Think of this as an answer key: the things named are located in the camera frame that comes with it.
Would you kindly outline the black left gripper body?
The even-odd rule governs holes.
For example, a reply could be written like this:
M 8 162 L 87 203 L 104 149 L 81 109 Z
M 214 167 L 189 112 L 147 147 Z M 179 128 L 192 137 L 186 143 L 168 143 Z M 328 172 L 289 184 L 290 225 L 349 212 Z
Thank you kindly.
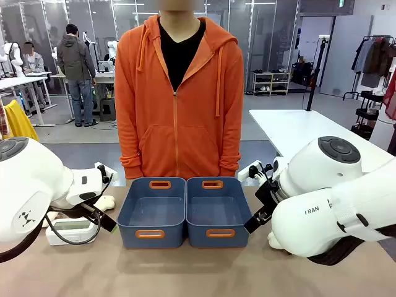
M 102 219 L 103 212 L 93 205 L 80 204 L 82 216 L 86 219 Z

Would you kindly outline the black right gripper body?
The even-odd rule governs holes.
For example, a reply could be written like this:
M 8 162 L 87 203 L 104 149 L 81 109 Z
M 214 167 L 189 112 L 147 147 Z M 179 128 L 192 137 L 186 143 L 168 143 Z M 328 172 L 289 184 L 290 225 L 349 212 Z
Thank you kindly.
M 272 214 L 277 204 L 279 203 L 276 192 L 279 190 L 276 181 L 266 181 L 261 185 L 255 193 L 255 196 L 261 201 L 262 207 L 259 209 L 259 214 Z

